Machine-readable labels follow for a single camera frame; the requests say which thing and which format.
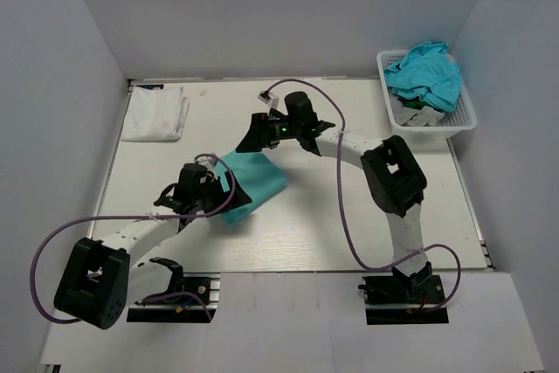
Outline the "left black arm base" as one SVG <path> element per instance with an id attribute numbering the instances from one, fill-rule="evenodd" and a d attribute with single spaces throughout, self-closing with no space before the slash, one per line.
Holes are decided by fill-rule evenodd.
<path id="1" fill-rule="evenodd" d="M 126 322 L 207 324 L 217 312 L 219 292 L 219 274 L 186 273 L 166 291 L 136 299 Z"/>

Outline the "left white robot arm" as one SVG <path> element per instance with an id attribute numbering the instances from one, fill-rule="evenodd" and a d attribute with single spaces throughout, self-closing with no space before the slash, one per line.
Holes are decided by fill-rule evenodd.
<path id="1" fill-rule="evenodd" d="M 143 257 L 198 218 L 252 203 L 231 169 L 217 161 L 186 163 L 165 187 L 155 209 L 102 239 L 82 238 L 73 247 L 54 297 L 54 307 L 100 329 L 112 327 L 125 307 L 184 302 L 206 308 L 198 287 L 187 288 L 183 267 L 172 259 Z"/>

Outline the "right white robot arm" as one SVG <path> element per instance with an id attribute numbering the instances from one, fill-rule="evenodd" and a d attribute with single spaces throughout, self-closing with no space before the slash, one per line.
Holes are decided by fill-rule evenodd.
<path id="1" fill-rule="evenodd" d="M 420 225 L 427 181 L 405 140 L 393 135 L 378 141 L 322 121 L 302 91 L 285 97 L 286 114 L 276 109 L 279 99 L 272 93 L 261 92 L 259 100 L 268 106 L 268 110 L 252 115 L 248 132 L 236 151 L 249 153 L 274 149 L 284 140 L 295 139 L 307 152 L 334 158 L 342 228 L 355 261 L 370 272 L 392 272 L 396 277 L 396 295 L 407 302 L 417 300 L 424 294 L 425 281 L 432 275 Z M 387 218 L 393 250 L 393 262 L 387 266 L 366 266 L 356 253 L 343 207 L 341 166 L 344 162 L 363 171 L 374 203 Z"/>

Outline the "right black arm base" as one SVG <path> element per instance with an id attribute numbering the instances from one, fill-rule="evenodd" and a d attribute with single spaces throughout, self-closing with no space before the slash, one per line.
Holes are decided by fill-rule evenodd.
<path id="1" fill-rule="evenodd" d="M 439 303 L 445 300 L 444 288 L 438 275 L 408 296 L 393 276 L 379 275 L 362 278 L 357 287 L 362 293 L 366 322 L 370 326 L 447 324 L 447 309 Z"/>

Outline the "teal green t shirt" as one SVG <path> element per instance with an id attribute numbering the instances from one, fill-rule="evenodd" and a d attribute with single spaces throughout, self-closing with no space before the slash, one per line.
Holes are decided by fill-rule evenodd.
<path id="1" fill-rule="evenodd" d="M 223 221 L 230 227 L 239 224 L 260 205 L 279 194 L 287 185 L 287 179 L 264 153 L 230 152 L 221 159 L 233 171 L 238 187 L 252 202 L 222 214 Z"/>

